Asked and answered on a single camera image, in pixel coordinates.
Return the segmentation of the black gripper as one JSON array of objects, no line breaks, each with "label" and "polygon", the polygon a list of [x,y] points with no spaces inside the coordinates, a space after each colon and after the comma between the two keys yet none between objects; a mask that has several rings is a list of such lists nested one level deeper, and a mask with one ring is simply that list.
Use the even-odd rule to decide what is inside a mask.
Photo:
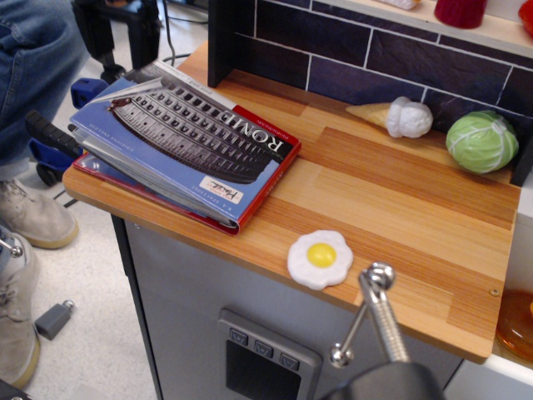
[{"label": "black gripper", "polygon": [[87,50],[100,63],[113,63],[110,18],[129,21],[132,67],[142,68],[158,57],[161,22],[157,1],[72,1]]}]

